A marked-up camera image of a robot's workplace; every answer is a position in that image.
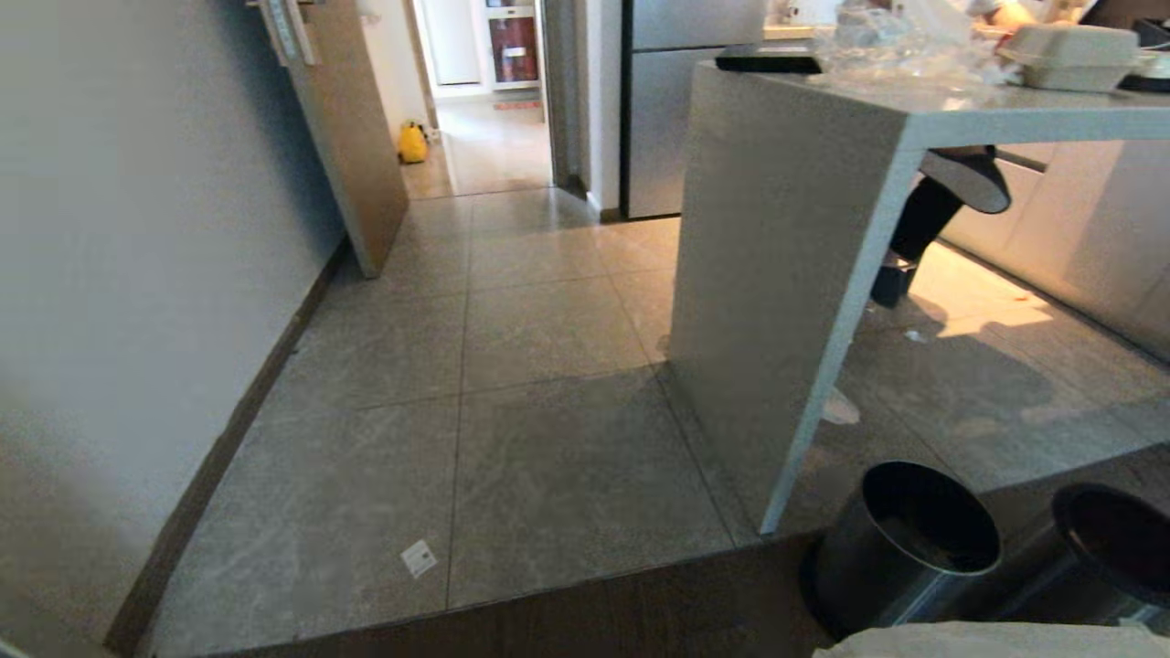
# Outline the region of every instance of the sticker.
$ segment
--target sticker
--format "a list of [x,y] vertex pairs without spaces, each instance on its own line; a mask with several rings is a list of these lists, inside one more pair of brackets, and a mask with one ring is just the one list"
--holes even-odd
[[414,542],[414,546],[404,550],[402,562],[406,562],[406,568],[410,569],[411,575],[415,578],[426,574],[427,569],[439,563],[435,554],[431,553],[431,547],[427,546],[425,540],[419,540]]

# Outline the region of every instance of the trash can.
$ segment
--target trash can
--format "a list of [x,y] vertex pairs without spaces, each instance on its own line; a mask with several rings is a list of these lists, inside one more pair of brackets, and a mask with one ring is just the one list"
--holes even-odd
[[1104,485],[1065,487],[1019,543],[1004,564],[1021,575],[1017,589],[987,618],[1170,631],[1170,518],[1142,499]]
[[887,461],[866,472],[806,556],[803,589],[838,638],[965,618],[970,581],[994,569],[1000,554],[994,521],[963,485],[921,464]]

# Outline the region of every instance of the stainless steel refrigerator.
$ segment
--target stainless steel refrigerator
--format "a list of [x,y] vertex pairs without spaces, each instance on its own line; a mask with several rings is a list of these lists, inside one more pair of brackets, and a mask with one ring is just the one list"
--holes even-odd
[[763,37],[766,0],[625,0],[621,211],[682,210],[695,64]]

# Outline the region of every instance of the kitchen island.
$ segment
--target kitchen island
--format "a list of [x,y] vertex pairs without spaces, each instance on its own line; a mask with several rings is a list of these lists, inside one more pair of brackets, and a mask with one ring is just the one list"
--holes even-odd
[[1170,96],[867,94],[696,68],[670,362],[760,533],[777,529],[925,150],[1112,139],[1170,139]]

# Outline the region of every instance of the black tray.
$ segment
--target black tray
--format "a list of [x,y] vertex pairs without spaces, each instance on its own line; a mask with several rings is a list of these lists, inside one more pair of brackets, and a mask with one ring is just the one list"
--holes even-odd
[[812,39],[784,39],[728,46],[715,66],[739,73],[820,73],[812,55]]
[[1170,94],[1170,80],[1161,77],[1142,77],[1140,75],[1127,75],[1119,85],[1130,91],[1157,91]]

